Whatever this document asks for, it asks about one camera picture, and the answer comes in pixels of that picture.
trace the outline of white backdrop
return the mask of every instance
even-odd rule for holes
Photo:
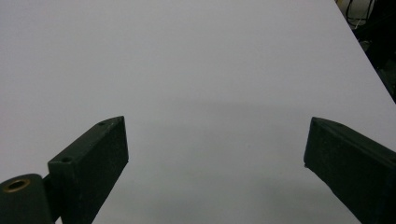
[[[304,168],[311,117],[395,149],[396,108],[331,0],[1,1],[0,180],[125,116],[94,223],[358,223]]]

